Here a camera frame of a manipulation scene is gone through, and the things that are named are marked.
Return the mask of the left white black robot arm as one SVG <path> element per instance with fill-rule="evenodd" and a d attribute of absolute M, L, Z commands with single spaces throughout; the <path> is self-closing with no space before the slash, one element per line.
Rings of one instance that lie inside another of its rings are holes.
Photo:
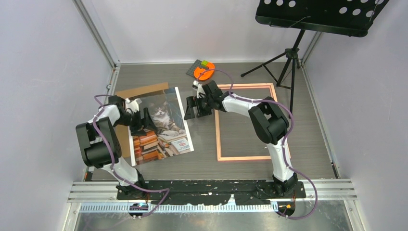
<path fill-rule="evenodd" d="M 142 174 L 122 156 L 115 132 L 118 125 L 129 127 L 136 135 L 157 131 L 148 108 L 141 100 L 108 95 L 108 103 L 100 104 L 97 114 L 88 122 L 76 126 L 82 159 L 86 166 L 102 169 L 118 181 L 118 190 L 136 199 L 144 198 L 149 190 Z"/>

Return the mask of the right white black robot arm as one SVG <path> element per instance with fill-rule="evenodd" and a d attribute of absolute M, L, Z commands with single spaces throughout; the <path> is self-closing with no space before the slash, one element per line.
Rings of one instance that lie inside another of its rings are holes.
<path fill-rule="evenodd" d="M 221 90 L 216 82 L 201 84 L 194 81 L 196 95 L 186 99 L 184 120 L 209 116 L 218 110 L 236 113 L 250 118 L 258 139 L 266 144 L 273 165 L 273 192 L 288 197 L 298 182 L 289 158 L 287 137 L 290 122 L 284 114 L 286 109 L 271 97 L 252 99 L 233 92 Z"/>

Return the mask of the pink wooden picture frame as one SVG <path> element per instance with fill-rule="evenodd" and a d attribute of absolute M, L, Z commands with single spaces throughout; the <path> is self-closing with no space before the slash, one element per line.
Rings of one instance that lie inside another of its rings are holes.
<path fill-rule="evenodd" d="M 233 90 L 237 89 L 268 89 L 272 98 L 276 99 L 276 91 L 272 83 L 247 83 L 236 84 L 232 87 Z M 219 112 L 214 111 L 215 115 L 215 128 L 216 128 L 216 147 L 217 147 L 217 161 L 258 161 L 258 160 L 270 160 L 270 155 L 258 155 L 258 156 L 233 156 L 223 157 L 221 150 L 221 133 L 220 133 L 220 121 Z"/>

